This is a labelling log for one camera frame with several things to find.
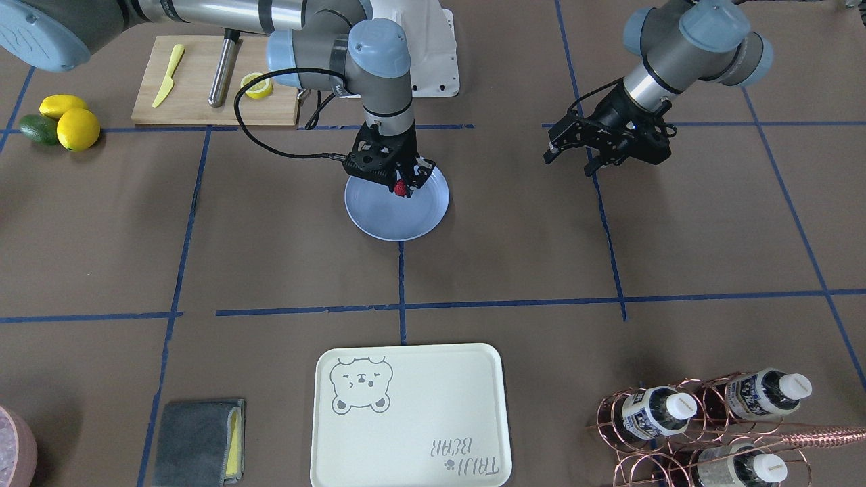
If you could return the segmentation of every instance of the bottle label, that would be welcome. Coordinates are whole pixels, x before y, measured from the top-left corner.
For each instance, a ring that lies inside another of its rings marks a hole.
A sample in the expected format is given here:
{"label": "bottle label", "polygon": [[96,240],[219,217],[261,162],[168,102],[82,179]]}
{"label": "bottle label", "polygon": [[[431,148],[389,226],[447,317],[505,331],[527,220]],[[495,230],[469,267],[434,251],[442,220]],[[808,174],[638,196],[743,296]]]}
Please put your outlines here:
{"label": "bottle label", "polygon": [[776,407],[766,397],[764,387],[761,384],[764,381],[764,376],[770,370],[762,370],[728,382],[725,387],[725,401],[734,415],[755,421],[767,416],[781,416],[799,408],[797,406],[792,410],[785,410]]}
{"label": "bottle label", "polygon": [[660,425],[652,417],[650,413],[650,397],[656,389],[658,387],[635,393],[623,403],[623,423],[625,429],[640,439],[671,436],[685,430],[685,428],[681,430],[669,430]]}
{"label": "bottle label", "polygon": [[751,448],[753,448],[753,445],[740,443],[738,445],[720,446],[702,451],[698,456],[696,468],[698,470],[698,478],[701,480],[703,487],[746,487],[740,478],[737,477],[737,472],[734,469],[734,457],[714,462],[710,462],[709,460]]}

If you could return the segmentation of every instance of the bear drawing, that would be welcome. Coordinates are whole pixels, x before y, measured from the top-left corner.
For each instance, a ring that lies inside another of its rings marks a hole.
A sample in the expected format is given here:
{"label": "bear drawing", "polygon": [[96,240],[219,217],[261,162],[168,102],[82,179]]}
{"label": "bear drawing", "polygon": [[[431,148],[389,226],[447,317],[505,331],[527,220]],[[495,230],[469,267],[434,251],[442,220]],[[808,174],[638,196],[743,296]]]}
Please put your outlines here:
{"label": "bear drawing", "polygon": [[375,412],[384,412],[391,405],[388,383],[394,371],[382,357],[381,360],[340,359],[331,369],[334,398],[331,403],[337,414],[346,414],[353,407],[370,407]]}

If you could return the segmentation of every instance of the bottle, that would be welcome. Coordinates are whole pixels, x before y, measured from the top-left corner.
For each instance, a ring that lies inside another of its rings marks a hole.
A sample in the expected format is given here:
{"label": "bottle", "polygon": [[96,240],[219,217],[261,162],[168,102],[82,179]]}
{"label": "bottle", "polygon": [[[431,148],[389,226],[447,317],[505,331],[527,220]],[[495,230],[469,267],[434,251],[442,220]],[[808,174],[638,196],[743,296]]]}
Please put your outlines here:
{"label": "bottle", "polygon": [[[687,469],[695,487],[777,487],[788,477],[785,460],[772,453],[754,450],[754,447],[751,443],[738,443],[678,453],[675,458],[682,466],[691,464],[696,458],[695,465]],[[732,457],[709,461],[732,453]],[[689,487],[682,470],[669,470],[673,487]]]}
{"label": "bottle", "polygon": [[804,375],[774,368],[747,373],[713,388],[717,393],[704,393],[707,416],[713,421],[724,421],[728,409],[735,418],[751,421],[785,416],[797,411],[800,400],[812,392]]}
{"label": "bottle", "polygon": [[688,420],[698,411],[695,398],[660,386],[615,401],[598,415],[601,434],[612,445],[640,443],[686,431]]}

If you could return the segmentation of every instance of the cutting board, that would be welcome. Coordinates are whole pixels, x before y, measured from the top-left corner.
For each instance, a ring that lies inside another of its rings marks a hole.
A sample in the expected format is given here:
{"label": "cutting board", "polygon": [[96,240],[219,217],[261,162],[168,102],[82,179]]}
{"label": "cutting board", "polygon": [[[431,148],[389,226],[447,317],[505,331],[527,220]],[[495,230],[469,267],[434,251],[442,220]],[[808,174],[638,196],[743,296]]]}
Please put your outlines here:
{"label": "cutting board", "polygon": [[[158,36],[151,58],[141,80],[139,96],[132,109],[132,121],[138,124],[170,125],[237,125],[232,107],[241,88],[241,79],[250,73],[267,73],[268,62],[264,36],[241,36],[241,44],[231,76],[225,104],[214,108],[208,104],[210,86],[223,50],[222,36]],[[152,107],[175,44],[186,47],[184,57],[174,72],[174,88],[161,105]],[[244,96],[241,115],[247,125],[293,126],[298,123],[297,88],[274,83],[274,93],[260,100]]]}

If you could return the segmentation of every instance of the round plate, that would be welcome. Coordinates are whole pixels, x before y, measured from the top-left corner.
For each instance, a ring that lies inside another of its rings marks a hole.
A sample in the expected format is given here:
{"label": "round plate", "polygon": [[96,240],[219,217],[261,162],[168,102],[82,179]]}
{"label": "round plate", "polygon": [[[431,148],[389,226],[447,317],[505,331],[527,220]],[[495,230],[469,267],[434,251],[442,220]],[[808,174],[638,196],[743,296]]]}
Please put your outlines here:
{"label": "round plate", "polygon": [[439,168],[412,198],[400,198],[383,185],[349,177],[346,210],[349,218],[370,237],[404,242],[433,230],[448,209],[448,183]]}

